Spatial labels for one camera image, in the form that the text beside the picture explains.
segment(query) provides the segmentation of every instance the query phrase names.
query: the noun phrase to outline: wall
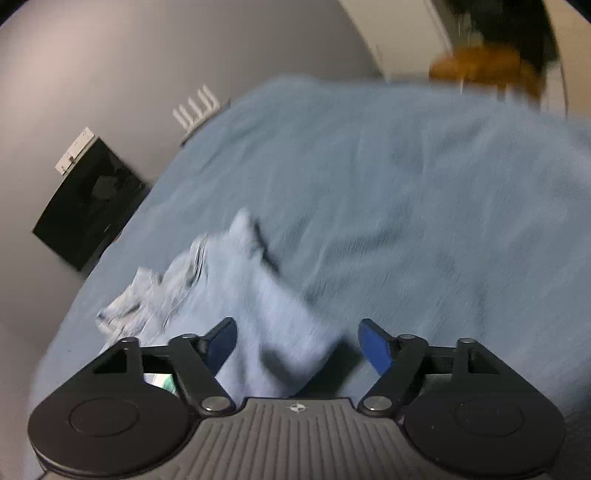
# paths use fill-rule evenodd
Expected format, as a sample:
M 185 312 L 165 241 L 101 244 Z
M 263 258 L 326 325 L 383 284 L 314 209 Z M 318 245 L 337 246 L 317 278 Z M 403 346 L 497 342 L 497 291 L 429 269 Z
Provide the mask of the wall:
M 569 113 L 591 118 L 591 24 L 566 0 L 544 0 L 562 61 Z
M 148 181 L 178 151 L 171 111 L 279 73 L 375 73 L 337 0 L 30 0 L 0 27 L 0 304 L 45 346 L 83 279 L 31 230 L 89 127 Z
M 384 76 L 419 74 L 451 48 L 431 0 L 340 0 Z
M 3 320 L 0 317 L 0 478 L 18 480 L 22 478 L 28 386 L 41 351 L 10 331 Z

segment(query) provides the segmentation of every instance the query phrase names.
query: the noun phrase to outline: bed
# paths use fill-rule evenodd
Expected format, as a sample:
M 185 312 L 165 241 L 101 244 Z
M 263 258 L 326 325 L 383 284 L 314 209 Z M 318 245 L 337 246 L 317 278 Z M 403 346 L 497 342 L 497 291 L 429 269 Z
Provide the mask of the bed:
M 556 475 L 578 478 L 591 432 L 591 129 L 427 85 L 282 78 L 207 124 L 79 291 L 29 411 L 98 354 L 96 314 L 138 267 L 164 271 L 242 207 L 278 275 L 342 332 L 325 394 L 355 401 L 377 379 L 356 350 L 361 318 L 431 344 L 474 337 L 567 416 Z M 30 454 L 25 471 L 38 471 Z

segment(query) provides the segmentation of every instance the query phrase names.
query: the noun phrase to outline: gray wall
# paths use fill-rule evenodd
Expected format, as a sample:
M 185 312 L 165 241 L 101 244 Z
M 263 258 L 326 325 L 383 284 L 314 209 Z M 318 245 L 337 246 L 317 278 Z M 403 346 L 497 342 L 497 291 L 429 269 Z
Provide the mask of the gray wall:
M 0 478 L 22 478 L 28 386 L 41 351 L 7 329 L 0 313 Z
M 30 0 L 0 27 L 0 312 L 44 347 L 83 279 L 32 233 L 89 127 L 144 179 L 178 150 L 172 108 L 279 73 L 375 66 L 337 0 Z

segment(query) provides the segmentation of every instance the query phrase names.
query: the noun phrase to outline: logo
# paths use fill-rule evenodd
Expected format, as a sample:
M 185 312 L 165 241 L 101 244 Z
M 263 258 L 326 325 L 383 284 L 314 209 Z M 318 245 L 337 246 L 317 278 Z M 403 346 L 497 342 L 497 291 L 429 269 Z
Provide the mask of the logo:
M 293 405 L 290 405 L 289 406 L 289 409 L 291 411 L 294 411 L 296 413 L 299 413 L 301 411 L 304 411 L 306 409 L 306 406 L 305 405 L 302 405 L 300 402 L 298 402 L 298 403 L 294 403 Z

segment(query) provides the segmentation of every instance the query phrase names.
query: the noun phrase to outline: circular mount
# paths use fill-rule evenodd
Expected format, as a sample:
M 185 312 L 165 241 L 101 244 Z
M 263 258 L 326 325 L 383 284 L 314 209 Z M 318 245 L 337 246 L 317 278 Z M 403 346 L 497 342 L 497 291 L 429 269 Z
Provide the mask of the circular mount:
M 425 393 L 405 412 L 404 430 L 434 463 L 476 478 L 541 471 L 564 439 L 562 415 L 538 392 Z
M 47 469 L 121 478 L 157 465 L 184 443 L 190 417 L 180 399 L 107 377 L 100 388 L 58 389 L 33 411 L 28 434 Z

